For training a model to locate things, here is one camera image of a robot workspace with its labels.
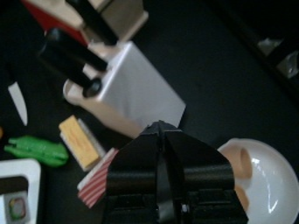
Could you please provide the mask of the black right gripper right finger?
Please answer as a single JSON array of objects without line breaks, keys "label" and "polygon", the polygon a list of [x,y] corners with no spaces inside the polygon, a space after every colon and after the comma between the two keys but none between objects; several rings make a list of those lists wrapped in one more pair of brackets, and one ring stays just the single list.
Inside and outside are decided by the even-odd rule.
[{"label": "black right gripper right finger", "polygon": [[249,224],[230,161],[161,123],[161,224]]}]

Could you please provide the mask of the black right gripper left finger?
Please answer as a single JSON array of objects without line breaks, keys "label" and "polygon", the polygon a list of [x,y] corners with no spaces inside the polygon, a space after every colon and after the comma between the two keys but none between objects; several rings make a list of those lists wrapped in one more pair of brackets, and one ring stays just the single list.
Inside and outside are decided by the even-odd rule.
[{"label": "black right gripper left finger", "polygon": [[102,224],[155,224],[155,169],[159,129],[155,122],[118,152],[109,166]]}]

